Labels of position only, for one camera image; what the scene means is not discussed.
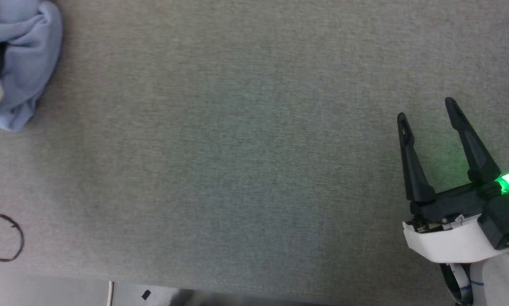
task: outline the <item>gray tablecloth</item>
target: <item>gray tablecloth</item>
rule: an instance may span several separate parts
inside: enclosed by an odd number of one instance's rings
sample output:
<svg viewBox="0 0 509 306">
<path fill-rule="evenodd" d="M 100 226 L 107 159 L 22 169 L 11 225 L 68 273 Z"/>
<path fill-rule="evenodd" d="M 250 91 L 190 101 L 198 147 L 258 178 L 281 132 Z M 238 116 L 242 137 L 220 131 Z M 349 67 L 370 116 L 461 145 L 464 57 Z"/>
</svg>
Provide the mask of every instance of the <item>gray tablecloth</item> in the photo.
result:
<svg viewBox="0 0 509 306">
<path fill-rule="evenodd" d="M 409 250 L 396 115 L 467 182 L 443 100 L 509 170 L 509 1 L 78 0 L 0 130 L 0 269 L 351 305 L 442 305 Z M 16 232 L 0 223 L 0 254 Z"/>
</svg>

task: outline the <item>blue cloth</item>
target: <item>blue cloth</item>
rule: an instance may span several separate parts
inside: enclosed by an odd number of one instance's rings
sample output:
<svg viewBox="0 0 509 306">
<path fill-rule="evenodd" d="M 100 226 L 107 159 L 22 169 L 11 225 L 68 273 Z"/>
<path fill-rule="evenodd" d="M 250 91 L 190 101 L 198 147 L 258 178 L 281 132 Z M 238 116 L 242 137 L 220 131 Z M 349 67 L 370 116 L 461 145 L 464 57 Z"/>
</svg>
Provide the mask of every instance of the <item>blue cloth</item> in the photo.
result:
<svg viewBox="0 0 509 306">
<path fill-rule="evenodd" d="M 21 130 L 33 116 L 58 61 L 62 36 L 60 10 L 52 2 L 0 0 L 0 43 L 7 43 L 0 128 Z"/>
</svg>

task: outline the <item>black strap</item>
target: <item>black strap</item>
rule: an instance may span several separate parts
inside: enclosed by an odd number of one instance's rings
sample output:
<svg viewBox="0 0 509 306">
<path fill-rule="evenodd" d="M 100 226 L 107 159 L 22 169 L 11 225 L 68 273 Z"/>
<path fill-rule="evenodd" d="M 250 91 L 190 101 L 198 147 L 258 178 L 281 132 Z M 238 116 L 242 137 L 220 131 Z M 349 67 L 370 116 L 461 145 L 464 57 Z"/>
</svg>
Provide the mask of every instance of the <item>black strap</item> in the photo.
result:
<svg viewBox="0 0 509 306">
<path fill-rule="evenodd" d="M 9 222 L 11 222 L 13 224 L 13 228 L 17 228 L 18 231 L 20 232 L 20 248 L 18 249 L 18 252 L 15 254 L 15 256 L 12 256 L 11 258 L 0 258 L 0 261 L 4 262 L 4 263 L 8 263 L 9 261 L 13 261 L 15 260 L 19 255 L 20 253 L 22 252 L 23 250 L 23 231 L 22 229 L 20 228 L 20 225 L 13 219 L 11 219 L 11 217 L 7 216 L 7 215 L 2 215 L 0 213 L 0 218 L 3 218 Z"/>
</svg>

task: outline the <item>white cable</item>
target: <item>white cable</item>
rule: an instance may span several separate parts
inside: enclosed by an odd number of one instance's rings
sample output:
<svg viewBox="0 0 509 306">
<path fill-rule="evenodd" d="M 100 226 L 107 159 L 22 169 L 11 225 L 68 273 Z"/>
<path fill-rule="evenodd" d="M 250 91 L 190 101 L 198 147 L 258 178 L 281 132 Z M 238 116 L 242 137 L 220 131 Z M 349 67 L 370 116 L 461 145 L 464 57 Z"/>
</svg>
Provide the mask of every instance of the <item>white cable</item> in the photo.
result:
<svg viewBox="0 0 509 306">
<path fill-rule="evenodd" d="M 114 291 L 114 281 L 109 281 L 109 295 L 107 298 L 107 306 L 111 306 L 113 304 L 113 291 Z"/>
</svg>

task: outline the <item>crumpled blue fabric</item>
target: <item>crumpled blue fabric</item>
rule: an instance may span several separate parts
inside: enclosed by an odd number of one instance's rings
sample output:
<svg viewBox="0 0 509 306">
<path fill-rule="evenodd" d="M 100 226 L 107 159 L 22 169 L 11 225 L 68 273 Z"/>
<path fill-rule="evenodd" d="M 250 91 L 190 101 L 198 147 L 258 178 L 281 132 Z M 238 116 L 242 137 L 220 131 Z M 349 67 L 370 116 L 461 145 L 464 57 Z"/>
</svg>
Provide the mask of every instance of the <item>crumpled blue fabric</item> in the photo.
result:
<svg viewBox="0 0 509 306">
<path fill-rule="evenodd" d="M 0 43 L 6 42 L 0 128 L 18 131 L 35 112 L 62 45 L 60 10 L 47 0 L 0 0 Z"/>
</svg>

